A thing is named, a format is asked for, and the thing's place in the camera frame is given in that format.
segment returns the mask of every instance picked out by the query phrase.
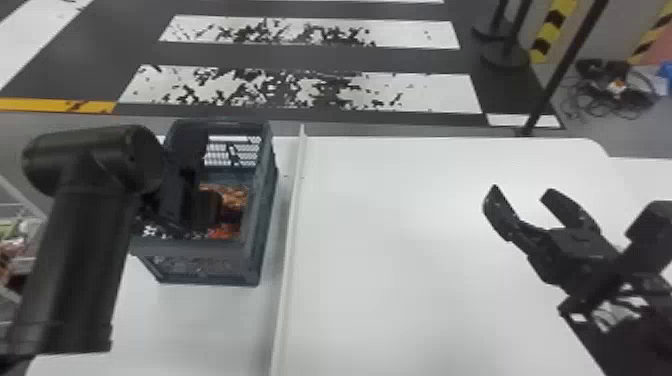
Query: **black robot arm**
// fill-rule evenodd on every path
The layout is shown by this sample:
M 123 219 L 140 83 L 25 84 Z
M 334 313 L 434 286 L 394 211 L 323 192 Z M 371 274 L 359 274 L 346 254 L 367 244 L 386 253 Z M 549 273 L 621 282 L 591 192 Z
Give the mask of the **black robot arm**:
M 564 228 L 522 221 L 497 186 L 483 212 L 544 282 L 567 293 L 559 313 L 607 376 L 672 375 L 672 287 L 660 275 L 672 261 L 672 202 L 649 204 L 621 253 L 570 198 L 551 189 L 541 201 Z
M 24 172 L 54 204 L 0 347 L 3 375 L 24 373 L 38 354 L 109 351 L 131 225 L 141 195 L 161 184 L 163 160 L 141 126 L 48 134 L 26 147 Z

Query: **stanchion base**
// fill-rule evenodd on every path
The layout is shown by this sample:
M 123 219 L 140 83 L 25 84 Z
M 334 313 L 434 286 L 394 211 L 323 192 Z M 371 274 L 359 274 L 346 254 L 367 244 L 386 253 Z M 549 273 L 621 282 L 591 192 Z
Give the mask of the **stanchion base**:
M 471 27 L 471 32 L 478 38 L 484 41 L 504 40 L 511 34 L 511 23 L 507 20 L 502 20 L 497 30 L 490 28 L 492 17 L 483 17 Z
M 524 128 L 516 128 L 513 130 L 513 135 L 515 137 L 534 137 L 532 132 L 526 133 Z
M 511 53 L 504 55 L 506 42 L 492 42 L 483 46 L 481 59 L 495 69 L 518 70 L 530 65 L 530 55 L 519 45 L 513 46 Z

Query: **crosswalk stripe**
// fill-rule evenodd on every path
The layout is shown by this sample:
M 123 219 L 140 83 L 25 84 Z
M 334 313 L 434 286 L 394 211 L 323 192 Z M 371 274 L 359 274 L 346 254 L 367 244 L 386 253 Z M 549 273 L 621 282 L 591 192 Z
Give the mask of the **crosswalk stripe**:
M 0 89 L 93 0 L 30 0 L 0 23 Z
M 480 114 L 469 75 L 143 65 L 119 103 Z
M 519 114 L 488 114 L 488 123 L 493 127 L 522 127 L 527 123 L 529 115 Z M 539 128 L 562 128 L 555 115 L 542 115 L 537 123 Z
M 162 42 L 459 49 L 450 21 L 175 16 Z

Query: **black cable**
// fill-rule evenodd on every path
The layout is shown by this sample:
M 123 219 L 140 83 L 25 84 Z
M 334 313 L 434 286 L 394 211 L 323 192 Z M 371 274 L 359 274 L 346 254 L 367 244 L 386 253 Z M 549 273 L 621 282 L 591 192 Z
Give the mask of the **black cable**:
M 632 82 L 627 83 L 628 90 L 642 93 L 650 101 L 650 105 L 636 104 L 633 103 L 632 99 L 628 102 L 609 92 L 602 92 L 595 88 L 593 80 L 579 76 L 569 76 L 563 80 L 565 83 L 561 85 L 561 87 L 567 89 L 567 97 L 560 103 L 560 110 L 572 120 L 581 119 L 583 121 L 583 114 L 594 118 L 613 115 L 625 120 L 639 119 L 644 110 L 655 104 L 658 98 L 651 80 L 636 70 L 631 70 L 630 74 L 643 81 L 648 86 L 650 94 L 647 95 L 639 85 Z

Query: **dark blue basket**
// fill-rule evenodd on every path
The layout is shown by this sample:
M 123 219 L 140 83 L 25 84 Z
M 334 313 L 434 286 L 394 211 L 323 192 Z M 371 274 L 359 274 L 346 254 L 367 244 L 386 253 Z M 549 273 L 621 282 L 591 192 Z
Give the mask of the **dark blue basket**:
M 146 226 L 133 236 L 131 253 L 162 283 L 256 286 L 278 179 L 270 127 L 227 119 L 178 120 L 165 144 L 193 127 L 208 132 L 201 183 L 247 189 L 240 236 L 218 240 L 194 233 L 174 239 L 164 229 Z

